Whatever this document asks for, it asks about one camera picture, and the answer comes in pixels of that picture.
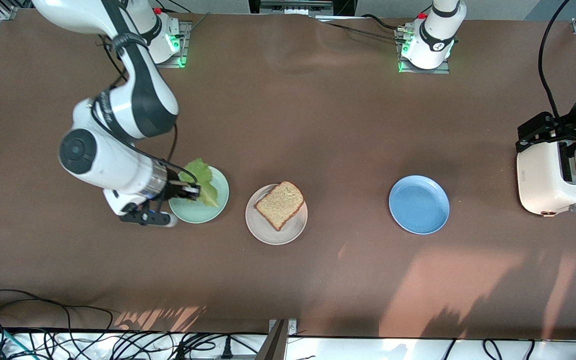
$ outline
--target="slice of bread on plate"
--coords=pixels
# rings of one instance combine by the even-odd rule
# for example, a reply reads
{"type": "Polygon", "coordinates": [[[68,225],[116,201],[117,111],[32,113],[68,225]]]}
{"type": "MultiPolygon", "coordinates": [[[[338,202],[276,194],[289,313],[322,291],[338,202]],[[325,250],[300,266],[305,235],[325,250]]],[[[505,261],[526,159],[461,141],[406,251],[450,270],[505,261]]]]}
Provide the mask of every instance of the slice of bread on plate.
{"type": "Polygon", "coordinates": [[[281,231],[304,204],[304,195],[290,181],[282,181],[254,205],[272,227],[281,231]]]}

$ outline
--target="green plate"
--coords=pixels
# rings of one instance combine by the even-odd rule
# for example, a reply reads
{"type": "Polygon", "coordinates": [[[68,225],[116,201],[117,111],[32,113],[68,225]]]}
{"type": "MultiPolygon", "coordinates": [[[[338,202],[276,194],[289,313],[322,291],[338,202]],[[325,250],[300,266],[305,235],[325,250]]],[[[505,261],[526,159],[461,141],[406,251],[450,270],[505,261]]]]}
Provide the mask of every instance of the green plate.
{"type": "Polygon", "coordinates": [[[200,200],[191,201],[178,197],[171,198],[168,201],[170,209],[176,217],[186,223],[201,224],[206,223],[206,221],[211,221],[224,210],[226,203],[228,203],[228,196],[231,191],[226,176],[212,166],[209,166],[209,168],[210,171],[212,171],[212,181],[210,184],[217,189],[218,207],[206,206],[200,200]]]}

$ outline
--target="brown table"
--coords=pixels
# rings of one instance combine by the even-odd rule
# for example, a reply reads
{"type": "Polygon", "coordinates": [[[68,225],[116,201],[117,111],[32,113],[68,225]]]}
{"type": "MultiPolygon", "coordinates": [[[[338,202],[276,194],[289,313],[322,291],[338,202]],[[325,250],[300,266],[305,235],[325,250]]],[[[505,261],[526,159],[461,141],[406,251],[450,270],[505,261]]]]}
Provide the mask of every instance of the brown table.
{"type": "MultiPolygon", "coordinates": [[[[515,182],[516,128],[549,109],[537,73],[545,25],[466,21],[450,75],[420,75],[398,73],[388,41],[306,16],[210,14],[187,67],[162,74],[182,108],[174,162],[221,169],[230,200],[210,223],[144,228],[119,222],[57,160],[73,106],[115,70],[95,36],[20,11],[0,27],[0,288],[117,310],[124,329],[263,331],[297,318],[306,335],[576,338],[576,215],[532,216],[515,182]],[[410,174],[448,193],[436,234],[409,234],[389,213],[391,186],[410,174]],[[302,189],[308,225],[269,246],[244,210],[281,180],[302,189]]],[[[544,65],[565,113],[576,101],[566,22],[544,65]]],[[[171,141],[139,146],[164,155],[171,141]]],[[[1,319],[64,326],[47,307],[1,319]]]]}

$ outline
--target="white floor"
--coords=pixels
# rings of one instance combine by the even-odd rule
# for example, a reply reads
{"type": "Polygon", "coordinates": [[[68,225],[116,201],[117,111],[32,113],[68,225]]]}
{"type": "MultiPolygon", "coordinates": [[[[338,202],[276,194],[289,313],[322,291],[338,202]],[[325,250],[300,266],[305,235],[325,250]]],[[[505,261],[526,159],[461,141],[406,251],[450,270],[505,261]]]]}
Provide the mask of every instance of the white floor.
{"type": "MultiPolygon", "coordinates": [[[[129,359],[138,351],[135,346],[130,346],[125,341],[119,339],[121,333],[107,333],[103,335],[101,341],[96,342],[85,351],[85,354],[92,360],[109,360],[113,348],[117,348],[124,342],[123,345],[117,349],[123,351],[119,356],[121,359],[129,359]]],[[[34,333],[33,339],[36,347],[44,346],[44,335],[42,333],[34,333]]],[[[148,350],[166,349],[156,353],[150,353],[151,360],[167,360],[171,354],[169,348],[174,348],[181,337],[182,333],[175,333],[171,337],[163,337],[148,347],[148,350]]],[[[85,348],[90,342],[86,340],[95,340],[100,337],[98,333],[74,333],[75,339],[78,341],[77,345],[80,349],[85,348]]],[[[144,346],[151,339],[158,337],[157,333],[149,335],[141,339],[138,345],[144,346]]],[[[259,349],[264,342],[265,335],[234,335],[235,338],[244,342],[254,349],[259,349]]],[[[14,339],[21,344],[21,346],[32,349],[29,334],[18,333],[14,335],[14,339]]],[[[58,333],[56,337],[58,342],[70,339],[68,333],[58,333]]],[[[215,348],[206,351],[192,351],[190,354],[194,360],[214,359],[219,357],[224,351],[224,337],[215,340],[215,348]]],[[[530,348],[529,341],[508,341],[496,340],[495,341],[502,359],[498,359],[496,351],[488,344],[491,354],[494,355],[496,360],[524,360],[530,348]]],[[[311,357],[313,360],[442,360],[446,354],[446,350],[450,345],[451,340],[443,339],[352,339],[352,338],[322,338],[322,337],[291,337],[288,339],[288,346],[286,348],[285,360],[302,360],[311,357]]],[[[11,339],[6,342],[4,353],[7,355],[14,353],[21,353],[23,348],[15,344],[11,339]]],[[[66,353],[65,350],[57,348],[54,358],[57,360],[86,360],[83,355],[79,353],[73,346],[73,342],[69,341],[63,345],[66,350],[71,354],[66,353]]],[[[237,342],[231,342],[231,349],[235,355],[252,354],[249,349],[241,346],[237,342]]],[[[39,354],[47,355],[46,351],[38,351],[39,354]]],[[[26,360],[41,360],[42,357],[34,358],[32,355],[25,355],[21,357],[26,360]]],[[[134,360],[148,360],[149,356],[141,353],[134,358],[134,360]]],[[[489,360],[490,358],[483,351],[481,340],[457,340],[455,346],[452,348],[449,357],[450,360],[489,360]]],[[[530,356],[530,360],[576,360],[576,341],[538,341],[535,344],[534,351],[530,356]]]]}

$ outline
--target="plate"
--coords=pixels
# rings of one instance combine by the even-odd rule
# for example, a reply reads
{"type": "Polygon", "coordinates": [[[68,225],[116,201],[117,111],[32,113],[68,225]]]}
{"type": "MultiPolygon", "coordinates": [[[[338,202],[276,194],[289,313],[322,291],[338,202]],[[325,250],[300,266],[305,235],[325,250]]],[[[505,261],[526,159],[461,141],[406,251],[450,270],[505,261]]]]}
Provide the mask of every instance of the plate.
{"type": "Polygon", "coordinates": [[[168,201],[170,210],[172,210],[176,217],[186,223],[201,224],[206,223],[206,221],[211,221],[216,218],[217,215],[221,214],[222,210],[226,207],[226,203],[228,203],[228,197],[231,191],[226,176],[212,166],[208,166],[208,168],[212,171],[210,184],[217,189],[218,207],[206,206],[201,200],[189,201],[187,198],[179,197],[171,198],[168,201]]]}
{"type": "Polygon", "coordinates": [[[444,189],[431,178],[420,175],[399,180],[390,191],[388,206],[400,227],[418,235],[438,231],[450,214],[444,189]]]}
{"type": "Polygon", "coordinates": [[[275,230],[264,215],[255,208],[255,205],[276,186],[277,184],[267,185],[252,194],[246,205],[246,225],[250,233],[259,241],[270,245],[283,245],[297,239],[306,228],[308,207],[304,201],[297,214],[286,221],[281,231],[275,230]]]}

